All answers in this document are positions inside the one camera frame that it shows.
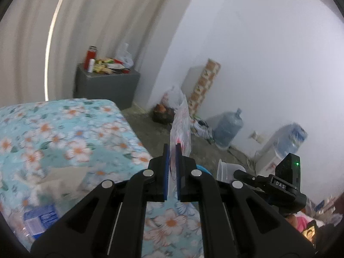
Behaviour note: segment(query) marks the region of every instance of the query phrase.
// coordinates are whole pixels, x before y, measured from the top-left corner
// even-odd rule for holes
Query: blue water jug
[[[279,157],[284,159],[289,153],[295,154],[307,136],[307,132],[299,124],[288,125],[285,132],[274,142]]]
[[[243,127],[243,120],[240,118],[241,109],[236,112],[225,112],[213,130],[213,139],[217,147],[221,150],[227,150],[231,141]]]

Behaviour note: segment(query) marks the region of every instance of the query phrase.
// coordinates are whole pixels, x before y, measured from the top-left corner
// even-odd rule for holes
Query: power outlet
[[[254,139],[259,144],[263,144],[265,140],[265,137],[263,135],[258,135],[256,131],[251,134],[250,138]]]

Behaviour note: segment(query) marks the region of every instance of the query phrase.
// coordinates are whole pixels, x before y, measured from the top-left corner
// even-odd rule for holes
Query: metal pivot bolt
[[[191,174],[192,174],[194,177],[199,177],[199,176],[202,174],[202,171],[201,171],[201,170],[192,170],[192,171],[191,171]]]
[[[243,187],[243,183],[242,183],[241,181],[239,181],[239,180],[234,180],[234,181],[232,182],[232,185],[233,185],[233,187],[236,188],[236,189],[240,189],[240,188]]]
[[[153,170],[144,170],[143,171],[143,175],[145,176],[145,177],[151,177],[152,175],[154,175],[154,171]]]
[[[112,186],[112,181],[111,180],[105,180],[101,183],[101,186],[103,188],[110,188]]]

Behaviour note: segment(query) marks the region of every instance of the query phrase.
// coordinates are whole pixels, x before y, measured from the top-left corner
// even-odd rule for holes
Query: white bottle
[[[95,59],[90,59],[89,60],[89,65],[88,65],[88,72],[93,72],[93,67],[94,67],[94,63],[96,62]]]

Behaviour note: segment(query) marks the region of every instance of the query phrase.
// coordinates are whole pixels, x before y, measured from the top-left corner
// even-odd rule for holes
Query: snack package
[[[111,69],[108,69],[108,68],[102,68],[101,69],[102,72],[106,73],[106,74],[112,74],[112,70]]]
[[[24,224],[30,235],[36,240],[45,230],[53,225],[59,215],[55,209],[55,205],[37,207],[24,213]]]
[[[108,57],[105,57],[105,58],[103,59],[103,63],[105,63],[105,64],[109,64],[109,63],[113,63],[113,62],[114,62],[114,60],[111,59],[111,58],[108,58]]]
[[[99,73],[103,68],[106,68],[105,65],[95,64],[93,67],[93,71],[96,73]]]
[[[107,64],[106,66],[108,69],[118,69],[118,70],[124,69],[124,66],[118,63],[111,63],[111,64]]]

